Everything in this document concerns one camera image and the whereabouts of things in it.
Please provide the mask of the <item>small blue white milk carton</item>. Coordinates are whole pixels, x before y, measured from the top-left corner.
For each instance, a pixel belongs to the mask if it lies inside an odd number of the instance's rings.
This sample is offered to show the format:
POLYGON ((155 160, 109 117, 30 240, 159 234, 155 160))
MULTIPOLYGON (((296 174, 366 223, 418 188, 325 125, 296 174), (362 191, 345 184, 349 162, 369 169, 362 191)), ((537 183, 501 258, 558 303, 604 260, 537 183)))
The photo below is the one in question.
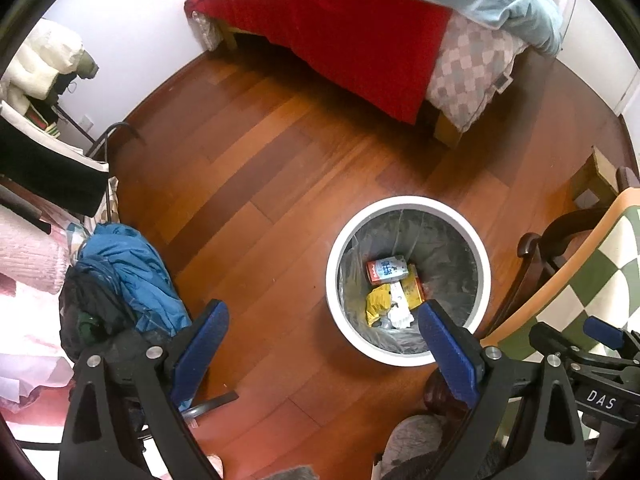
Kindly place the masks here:
POLYGON ((409 267, 404 257, 390 256, 368 261, 366 272, 369 283, 378 286, 403 280, 409 275, 409 267))

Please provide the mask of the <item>black bag on floor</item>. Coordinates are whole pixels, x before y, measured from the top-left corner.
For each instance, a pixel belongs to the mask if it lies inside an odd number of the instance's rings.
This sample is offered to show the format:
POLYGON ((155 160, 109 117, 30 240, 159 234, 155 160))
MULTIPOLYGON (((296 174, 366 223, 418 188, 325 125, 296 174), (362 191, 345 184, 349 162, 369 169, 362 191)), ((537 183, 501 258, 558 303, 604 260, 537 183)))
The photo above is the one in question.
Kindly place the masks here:
POLYGON ((74 266, 66 271, 58 312, 61 346, 74 363, 93 354, 110 364, 125 362, 152 342, 136 329, 134 312, 121 296, 74 266))

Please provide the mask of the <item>yellow snack bag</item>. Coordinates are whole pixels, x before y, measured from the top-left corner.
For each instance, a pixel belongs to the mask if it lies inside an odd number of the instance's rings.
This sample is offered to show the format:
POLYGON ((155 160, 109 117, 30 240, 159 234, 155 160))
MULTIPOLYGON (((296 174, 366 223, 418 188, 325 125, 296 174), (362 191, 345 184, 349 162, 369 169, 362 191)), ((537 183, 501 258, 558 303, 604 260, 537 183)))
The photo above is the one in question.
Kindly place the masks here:
POLYGON ((408 271, 402 280, 375 287, 367 296, 366 320, 369 327, 404 330, 414 322, 412 311, 424 303, 426 295, 416 265, 409 263, 408 271))

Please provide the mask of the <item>red bed sheet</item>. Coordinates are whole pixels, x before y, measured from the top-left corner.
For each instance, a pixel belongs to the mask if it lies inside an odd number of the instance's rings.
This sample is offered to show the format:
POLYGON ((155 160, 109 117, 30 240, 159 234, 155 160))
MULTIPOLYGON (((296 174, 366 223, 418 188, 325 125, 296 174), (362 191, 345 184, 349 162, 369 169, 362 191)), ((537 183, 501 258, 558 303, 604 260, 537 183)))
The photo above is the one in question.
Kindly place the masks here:
POLYGON ((290 49, 400 122, 416 122, 451 11, 422 0, 186 0, 290 49))

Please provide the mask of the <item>dark wooden chair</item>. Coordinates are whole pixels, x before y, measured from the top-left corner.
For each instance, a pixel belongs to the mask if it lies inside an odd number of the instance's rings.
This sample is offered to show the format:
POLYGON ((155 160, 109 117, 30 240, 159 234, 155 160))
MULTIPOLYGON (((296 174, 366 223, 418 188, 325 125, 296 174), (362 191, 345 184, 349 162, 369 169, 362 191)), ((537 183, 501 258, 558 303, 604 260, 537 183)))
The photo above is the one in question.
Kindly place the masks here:
POLYGON ((496 315, 480 331, 480 337, 488 336, 532 298, 566 263, 564 255, 570 242, 579 234, 593 230, 607 211, 603 207, 572 211, 551 222, 542 234, 525 233, 516 248, 521 259, 518 274, 496 315))

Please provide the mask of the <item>checkered pink grey mattress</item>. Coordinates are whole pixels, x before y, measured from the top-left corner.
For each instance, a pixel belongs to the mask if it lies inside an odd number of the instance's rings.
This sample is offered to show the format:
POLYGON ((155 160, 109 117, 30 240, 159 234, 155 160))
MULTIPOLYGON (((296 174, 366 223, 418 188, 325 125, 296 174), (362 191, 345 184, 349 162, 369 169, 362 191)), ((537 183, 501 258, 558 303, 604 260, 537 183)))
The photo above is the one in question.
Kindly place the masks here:
POLYGON ((505 30, 480 26, 454 12, 439 47, 425 99, 465 133, 495 94, 512 82, 527 44, 505 30))

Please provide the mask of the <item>blue jacket on floor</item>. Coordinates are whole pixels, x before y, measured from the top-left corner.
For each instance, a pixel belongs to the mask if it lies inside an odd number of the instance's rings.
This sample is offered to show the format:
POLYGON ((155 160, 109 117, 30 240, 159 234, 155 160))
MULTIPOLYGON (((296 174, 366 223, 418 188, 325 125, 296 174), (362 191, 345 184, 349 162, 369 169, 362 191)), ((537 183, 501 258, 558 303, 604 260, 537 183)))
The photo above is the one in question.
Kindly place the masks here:
POLYGON ((80 248, 76 268, 103 282, 126 304, 141 333, 174 336, 191 325, 160 254, 122 223, 101 223, 80 248))

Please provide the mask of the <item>cardboard box by wall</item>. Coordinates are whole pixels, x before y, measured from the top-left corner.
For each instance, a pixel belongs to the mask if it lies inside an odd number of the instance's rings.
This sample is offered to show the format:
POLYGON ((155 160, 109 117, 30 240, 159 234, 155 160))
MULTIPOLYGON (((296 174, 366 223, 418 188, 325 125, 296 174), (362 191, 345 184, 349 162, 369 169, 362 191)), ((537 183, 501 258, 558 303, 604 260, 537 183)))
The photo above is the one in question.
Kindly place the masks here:
POLYGON ((578 209, 610 206, 618 193, 616 167, 596 147, 570 178, 570 195, 578 209))

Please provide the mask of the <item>white puffy coat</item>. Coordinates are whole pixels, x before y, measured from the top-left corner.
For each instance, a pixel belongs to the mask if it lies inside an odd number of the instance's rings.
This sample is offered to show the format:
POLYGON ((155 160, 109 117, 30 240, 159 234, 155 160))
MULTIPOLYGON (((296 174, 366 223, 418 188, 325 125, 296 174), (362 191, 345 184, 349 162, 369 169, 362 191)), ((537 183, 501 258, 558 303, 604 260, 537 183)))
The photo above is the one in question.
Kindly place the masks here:
POLYGON ((98 64, 82 41, 55 21, 40 18, 1 78, 1 99, 25 115, 29 98, 43 101, 59 76, 92 79, 98 64))

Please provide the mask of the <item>white round trash bin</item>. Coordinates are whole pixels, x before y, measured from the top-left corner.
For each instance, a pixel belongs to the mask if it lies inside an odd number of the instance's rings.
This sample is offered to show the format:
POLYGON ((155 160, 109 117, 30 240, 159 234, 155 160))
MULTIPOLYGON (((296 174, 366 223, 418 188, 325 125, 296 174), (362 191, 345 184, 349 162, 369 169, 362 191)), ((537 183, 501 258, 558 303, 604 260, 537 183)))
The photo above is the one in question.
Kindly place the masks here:
POLYGON ((357 212, 343 226, 326 263, 326 302, 333 321, 364 356, 396 367, 435 362, 418 323, 396 330, 366 320, 366 297, 373 289, 366 263, 401 257, 416 267, 428 299, 439 302, 459 326, 473 333, 490 299, 488 255, 462 214, 422 196, 394 196, 357 212))

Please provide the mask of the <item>pink blanket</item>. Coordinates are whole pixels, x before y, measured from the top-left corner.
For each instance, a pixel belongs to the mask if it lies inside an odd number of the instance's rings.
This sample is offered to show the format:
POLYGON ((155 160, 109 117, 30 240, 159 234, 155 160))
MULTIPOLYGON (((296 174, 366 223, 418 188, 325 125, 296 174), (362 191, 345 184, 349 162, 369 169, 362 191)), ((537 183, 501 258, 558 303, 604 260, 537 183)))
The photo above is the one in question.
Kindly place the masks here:
POLYGON ((58 316, 69 266, 58 229, 47 234, 1 209, 1 404, 14 412, 42 388, 64 388, 73 376, 58 316))

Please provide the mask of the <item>green white checkered tablecloth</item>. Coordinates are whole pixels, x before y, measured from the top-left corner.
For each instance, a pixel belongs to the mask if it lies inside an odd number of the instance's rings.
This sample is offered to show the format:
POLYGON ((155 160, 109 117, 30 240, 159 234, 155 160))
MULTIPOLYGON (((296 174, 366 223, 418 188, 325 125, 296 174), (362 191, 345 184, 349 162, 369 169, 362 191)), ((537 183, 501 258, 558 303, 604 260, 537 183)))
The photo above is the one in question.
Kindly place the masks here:
POLYGON ((538 362, 528 334, 545 322, 582 350, 615 352, 582 331, 596 316, 616 328, 639 329, 639 190, 628 188, 608 208, 558 272, 484 337, 510 358, 538 362))

